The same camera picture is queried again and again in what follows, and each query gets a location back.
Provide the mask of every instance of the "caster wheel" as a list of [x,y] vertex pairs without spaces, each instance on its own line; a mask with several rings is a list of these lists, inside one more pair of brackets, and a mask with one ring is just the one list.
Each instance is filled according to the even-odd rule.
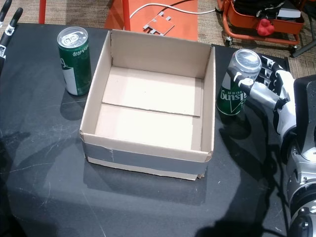
[[227,47],[229,47],[229,46],[231,46],[233,44],[233,38],[231,38],[231,37],[226,37],[226,39],[225,39],[225,46],[227,46]]
[[291,47],[291,49],[290,49],[290,53],[291,53],[291,54],[293,54],[293,53],[295,53],[295,52],[296,52],[296,50],[297,50],[297,46],[296,46],[296,45],[294,45],[294,46],[292,46],[292,47]]
[[218,6],[215,7],[215,11],[216,11],[217,13],[223,13],[223,12],[224,12],[224,11],[221,11],[221,10],[218,8]]

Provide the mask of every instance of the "can label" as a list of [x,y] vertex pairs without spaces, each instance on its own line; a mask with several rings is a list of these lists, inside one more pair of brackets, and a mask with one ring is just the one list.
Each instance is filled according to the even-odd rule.
[[241,111],[246,98],[246,93],[226,73],[216,100],[217,109],[225,115],[236,115]]
[[91,65],[88,41],[77,48],[59,47],[66,89],[73,95],[84,95],[91,83]]

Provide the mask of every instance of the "green can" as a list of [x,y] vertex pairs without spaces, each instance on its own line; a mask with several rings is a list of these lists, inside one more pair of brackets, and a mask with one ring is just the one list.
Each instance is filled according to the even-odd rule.
[[81,27],[68,27],[57,37],[61,67],[67,91],[84,95],[91,84],[88,32]]
[[[249,49],[239,49],[233,54],[228,67],[236,68],[246,78],[256,80],[261,65],[258,54]],[[241,91],[226,72],[216,99],[217,109],[225,115],[234,116],[242,110],[246,98],[246,93]]]

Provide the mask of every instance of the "open cardboard box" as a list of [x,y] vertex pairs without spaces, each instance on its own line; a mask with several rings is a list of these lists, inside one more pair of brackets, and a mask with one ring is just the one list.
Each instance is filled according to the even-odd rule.
[[89,162],[155,175],[202,177],[214,146],[215,49],[109,31],[80,135]]

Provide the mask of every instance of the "black table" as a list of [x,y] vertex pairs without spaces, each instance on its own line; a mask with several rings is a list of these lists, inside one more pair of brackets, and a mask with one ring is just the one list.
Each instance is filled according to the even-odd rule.
[[[258,105],[222,123],[205,177],[186,181],[88,163],[79,125],[86,96],[68,94],[56,37],[20,24],[0,78],[3,236],[286,235],[277,136]],[[86,28],[94,72],[107,31]],[[217,84],[234,49],[217,47]]]

